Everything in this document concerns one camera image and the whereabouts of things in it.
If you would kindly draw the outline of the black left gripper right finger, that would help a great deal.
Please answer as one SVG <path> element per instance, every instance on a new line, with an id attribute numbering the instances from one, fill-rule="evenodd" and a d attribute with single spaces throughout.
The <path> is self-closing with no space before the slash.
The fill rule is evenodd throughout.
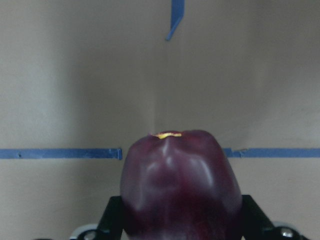
<path id="1" fill-rule="evenodd" d="M 242 195 L 242 233 L 245 240 L 270 240 L 274 224 L 251 195 Z"/>

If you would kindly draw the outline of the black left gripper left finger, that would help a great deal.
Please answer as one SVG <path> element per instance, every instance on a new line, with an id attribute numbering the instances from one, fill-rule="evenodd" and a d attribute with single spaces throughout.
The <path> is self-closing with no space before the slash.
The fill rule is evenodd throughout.
<path id="1" fill-rule="evenodd" d="M 110 197 L 96 228 L 97 240 L 120 240 L 124 229 L 124 206 L 121 196 Z"/>

